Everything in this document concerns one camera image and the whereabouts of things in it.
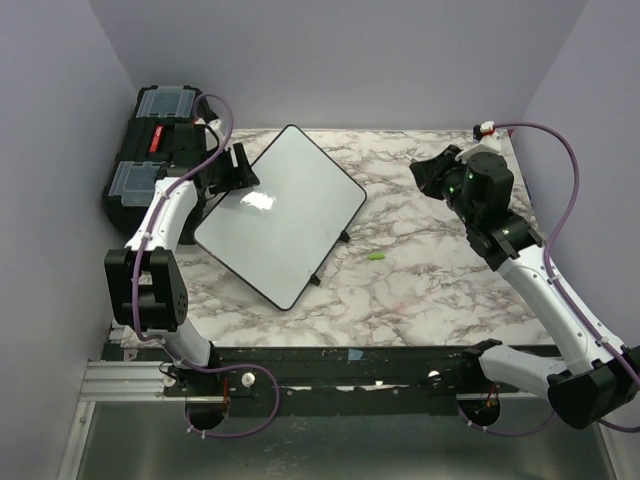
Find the white whiteboard black frame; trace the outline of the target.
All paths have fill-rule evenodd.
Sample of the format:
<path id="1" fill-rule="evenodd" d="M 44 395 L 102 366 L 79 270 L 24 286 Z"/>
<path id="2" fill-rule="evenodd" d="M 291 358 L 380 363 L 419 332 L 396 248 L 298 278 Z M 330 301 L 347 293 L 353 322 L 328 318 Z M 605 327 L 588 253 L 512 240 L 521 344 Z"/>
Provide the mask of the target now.
<path id="1" fill-rule="evenodd" d="M 260 183 L 224 195 L 196 243 L 281 311 L 290 310 L 367 200 L 365 189 L 296 125 L 251 166 Z"/>

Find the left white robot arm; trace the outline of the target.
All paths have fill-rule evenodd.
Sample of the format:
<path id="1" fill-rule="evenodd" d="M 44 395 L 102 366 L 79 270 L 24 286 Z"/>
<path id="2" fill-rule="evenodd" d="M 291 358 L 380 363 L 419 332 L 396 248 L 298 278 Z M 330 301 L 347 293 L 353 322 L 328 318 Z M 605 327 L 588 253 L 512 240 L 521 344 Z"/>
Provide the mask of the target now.
<path id="1" fill-rule="evenodd" d="M 215 347 L 187 319 L 189 299 L 175 258 L 189 217 L 207 194 L 257 186 L 245 148 L 226 133 L 212 152 L 160 170 L 139 227 L 120 249 L 107 252 L 104 267 L 114 320 L 141 342 L 156 342 L 201 395 L 222 380 Z"/>

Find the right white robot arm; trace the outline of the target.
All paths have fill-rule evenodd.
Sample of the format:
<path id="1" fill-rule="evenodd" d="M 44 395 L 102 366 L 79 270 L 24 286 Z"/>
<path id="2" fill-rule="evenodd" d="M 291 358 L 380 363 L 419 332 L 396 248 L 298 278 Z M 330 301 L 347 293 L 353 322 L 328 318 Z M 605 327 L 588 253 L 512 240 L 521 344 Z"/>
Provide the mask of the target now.
<path id="1" fill-rule="evenodd" d="M 494 152 L 463 157 L 455 145 L 410 165 L 419 191 L 463 222 L 467 240 L 525 300 L 552 337 L 560 359 L 486 340 L 463 354 L 460 379 L 480 392 L 505 383 L 549 401 L 567 425 L 584 429 L 634 399 L 639 350 L 613 335 L 544 257 L 541 237 L 510 207 L 514 175 Z"/>

